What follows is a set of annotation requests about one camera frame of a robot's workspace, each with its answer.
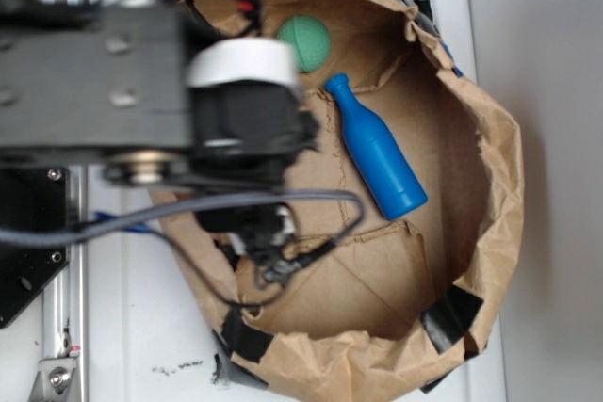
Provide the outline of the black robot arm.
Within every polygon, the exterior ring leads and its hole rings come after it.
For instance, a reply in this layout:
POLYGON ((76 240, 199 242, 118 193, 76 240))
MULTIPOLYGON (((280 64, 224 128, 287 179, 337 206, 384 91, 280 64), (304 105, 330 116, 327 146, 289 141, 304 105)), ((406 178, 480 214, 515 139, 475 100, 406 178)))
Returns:
POLYGON ((292 48, 172 0, 1 0, 1 164, 115 185, 277 189, 317 145, 292 48))

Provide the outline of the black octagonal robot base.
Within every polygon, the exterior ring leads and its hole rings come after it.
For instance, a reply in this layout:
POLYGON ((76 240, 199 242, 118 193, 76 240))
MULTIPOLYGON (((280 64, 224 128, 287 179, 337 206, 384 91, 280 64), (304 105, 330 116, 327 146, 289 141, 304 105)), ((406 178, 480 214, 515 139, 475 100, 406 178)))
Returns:
MULTIPOLYGON (((1 170, 1 227, 49 233, 67 225, 69 171, 1 170)), ((1 327, 9 327, 67 264, 64 247, 1 244, 1 327)))

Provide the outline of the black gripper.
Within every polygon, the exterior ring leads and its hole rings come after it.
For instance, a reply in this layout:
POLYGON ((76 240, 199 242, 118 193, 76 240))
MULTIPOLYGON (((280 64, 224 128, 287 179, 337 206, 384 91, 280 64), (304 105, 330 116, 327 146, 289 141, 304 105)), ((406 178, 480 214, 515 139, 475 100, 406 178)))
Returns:
POLYGON ((186 72, 182 150, 154 147, 112 157, 113 184, 189 190, 276 189, 318 122, 304 106, 293 48, 271 38, 222 40, 196 53, 186 72))

